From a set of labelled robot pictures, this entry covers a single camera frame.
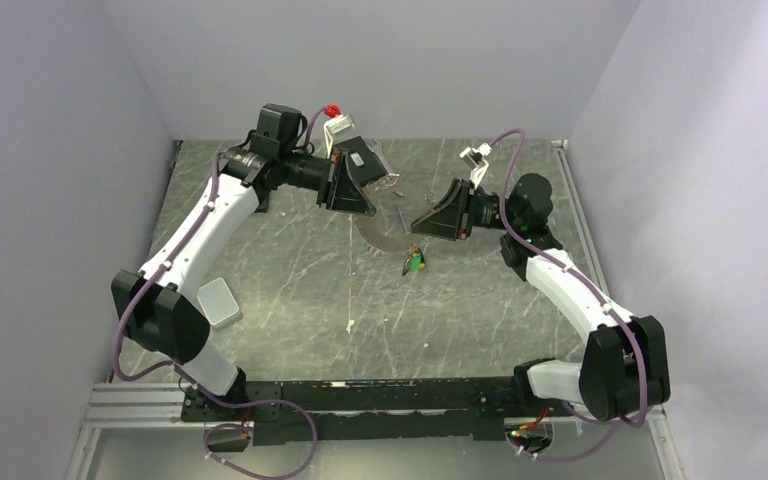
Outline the metal disc with keyrings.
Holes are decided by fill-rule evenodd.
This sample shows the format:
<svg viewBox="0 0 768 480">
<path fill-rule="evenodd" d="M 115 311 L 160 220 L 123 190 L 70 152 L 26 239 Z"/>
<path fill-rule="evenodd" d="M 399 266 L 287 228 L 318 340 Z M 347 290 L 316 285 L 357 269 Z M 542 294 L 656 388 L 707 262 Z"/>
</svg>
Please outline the metal disc with keyrings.
<svg viewBox="0 0 768 480">
<path fill-rule="evenodd" d="M 354 215 L 352 224 L 372 248 L 384 252 L 403 252 L 410 244 L 425 240 L 424 235 L 411 231 L 410 224 L 426 213 L 435 203 L 435 195 L 419 182 L 399 174 L 390 174 L 363 188 L 377 213 L 372 217 Z M 411 235 L 405 233 L 396 208 L 404 214 Z"/>
</svg>

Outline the green key tag with keys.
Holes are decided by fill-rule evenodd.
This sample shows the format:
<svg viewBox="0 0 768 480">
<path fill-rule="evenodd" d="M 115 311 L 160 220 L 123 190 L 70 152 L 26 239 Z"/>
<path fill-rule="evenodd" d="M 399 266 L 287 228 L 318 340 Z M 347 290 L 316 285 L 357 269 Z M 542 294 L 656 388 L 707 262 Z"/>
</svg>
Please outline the green key tag with keys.
<svg viewBox="0 0 768 480">
<path fill-rule="evenodd" d="M 423 270 L 426 266 L 425 256 L 418 244 L 412 244 L 409 248 L 409 256 L 405 260 L 402 268 L 402 275 L 416 273 Z"/>
</svg>

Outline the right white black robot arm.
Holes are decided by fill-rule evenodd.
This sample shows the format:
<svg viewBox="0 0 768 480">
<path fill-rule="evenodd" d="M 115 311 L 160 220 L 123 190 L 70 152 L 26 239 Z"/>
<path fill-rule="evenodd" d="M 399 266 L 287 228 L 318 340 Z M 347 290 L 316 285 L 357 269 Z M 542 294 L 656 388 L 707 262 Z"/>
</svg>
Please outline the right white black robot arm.
<svg viewBox="0 0 768 480">
<path fill-rule="evenodd" d="M 584 341 L 578 363 L 539 359 L 516 367 L 510 392 L 517 411 L 534 415 L 557 400 L 583 406 L 598 422 L 638 425 L 670 397 L 664 328 L 619 306 L 575 265 L 548 225 L 551 196 L 550 182 L 534 173 L 522 175 L 506 197 L 455 179 L 411 230 L 452 241 L 474 228 L 501 230 L 505 265 L 548 298 Z"/>
</svg>

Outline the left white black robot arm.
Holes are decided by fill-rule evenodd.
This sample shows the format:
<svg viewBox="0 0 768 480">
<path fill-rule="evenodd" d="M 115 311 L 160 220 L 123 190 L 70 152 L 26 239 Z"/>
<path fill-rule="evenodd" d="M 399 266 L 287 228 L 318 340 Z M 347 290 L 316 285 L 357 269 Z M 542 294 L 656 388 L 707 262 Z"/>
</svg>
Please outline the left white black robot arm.
<svg viewBox="0 0 768 480">
<path fill-rule="evenodd" d="M 292 107 L 265 104 L 241 143 L 212 156 L 205 190 L 167 243 L 136 271 L 115 275 L 116 378 L 132 382 L 173 366 L 208 395 L 208 407 L 221 419 L 245 411 L 246 374 L 212 343 L 212 326 L 197 304 L 210 266 L 279 187 L 312 191 L 317 204 L 331 211 L 373 216 L 372 189 L 394 174 L 349 115 L 335 105 L 321 112 L 328 119 L 325 152 L 318 155 L 308 145 L 312 119 Z"/>
</svg>

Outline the yellow black screwdriver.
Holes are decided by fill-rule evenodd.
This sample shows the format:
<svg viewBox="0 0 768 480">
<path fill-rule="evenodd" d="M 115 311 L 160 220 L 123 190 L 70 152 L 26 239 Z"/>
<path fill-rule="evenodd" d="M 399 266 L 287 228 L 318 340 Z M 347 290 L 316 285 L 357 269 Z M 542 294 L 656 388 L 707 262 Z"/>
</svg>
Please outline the yellow black screwdriver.
<svg viewBox="0 0 768 480">
<path fill-rule="evenodd" d="M 406 218 L 405 218 L 404 214 L 402 213 L 402 211 L 401 211 L 401 209 L 400 209 L 399 207 L 397 207 L 397 208 L 396 208 L 396 212 L 397 212 L 397 214 L 398 214 L 398 217 L 399 217 L 399 219 L 400 219 L 400 221 L 401 221 L 401 223 L 402 223 L 402 225 L 403 225 L 403 227 L 404 227 L 405 233 L 406 233 L 408 236 L 410 236 L 410 235 L 411 235 L 411 231 L 410 231 L 410 228 L 409 228 L 409 226 L 408 226 L 408 223 L 407 223 L 407 221 L 406 221 Z M 412 244 L 418 244 L 418 243 L 417 243 L 416 241 L 413 241 L 413 242 L 410 244 L 410 246 L 411 246 Z"/>
</svg>

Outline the grey white rectangular box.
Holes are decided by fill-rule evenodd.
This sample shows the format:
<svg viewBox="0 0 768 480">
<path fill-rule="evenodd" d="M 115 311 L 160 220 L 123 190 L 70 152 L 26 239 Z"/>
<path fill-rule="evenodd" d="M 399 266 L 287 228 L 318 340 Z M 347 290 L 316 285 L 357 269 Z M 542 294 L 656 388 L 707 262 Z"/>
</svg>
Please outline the grey white rectangular box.
<svg viewBox="0 0 768 480">
<path fill-rule="evenodd" d="M 214 329 L 223 329 L 242 318 L 240 306 L 224 278 L 216 278 L 201 286 L 197 300 Z"/>
</svg>

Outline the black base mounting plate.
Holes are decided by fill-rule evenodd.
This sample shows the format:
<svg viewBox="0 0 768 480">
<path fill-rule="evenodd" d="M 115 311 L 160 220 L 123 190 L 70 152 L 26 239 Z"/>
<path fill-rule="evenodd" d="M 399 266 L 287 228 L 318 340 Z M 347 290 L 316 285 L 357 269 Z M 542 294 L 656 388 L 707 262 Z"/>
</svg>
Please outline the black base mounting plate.
<svg viewBox="0 0 768 480">
<path fill-rule="evenodd" d="M 185 423 L 253 423 L 257 446 L 304 441 L 467 437 L 497 441 L 538 416 L 566 417 L 557 400 L 539 399 L 516 376 L 350 381 L 249 381 L 251 406 L 217 405 L 184 391 Z"/>
</svg>

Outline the aluminium extrusion rail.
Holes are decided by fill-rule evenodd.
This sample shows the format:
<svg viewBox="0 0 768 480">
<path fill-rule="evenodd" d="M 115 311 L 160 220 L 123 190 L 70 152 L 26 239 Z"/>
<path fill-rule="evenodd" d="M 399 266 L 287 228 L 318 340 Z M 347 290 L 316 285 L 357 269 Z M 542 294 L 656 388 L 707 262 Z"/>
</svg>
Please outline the aluminium extrusion rail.
<svg viewBox="0 0 768 480">
<path fill-rule="evenodd" d="M 250 386 L 254 406 L 214 406 L 188 383 L 98 384 L 85 423 L 97 428 L 208 427 L 227 422 L 276 423 L 294 414 L 353 418 L 363 414 L 405 416 L 465 413 L 507 424 L 530 422 L 543 411 L 520 403 L 505 380 L 481 381 L 292 381 Z"/>
</svg>

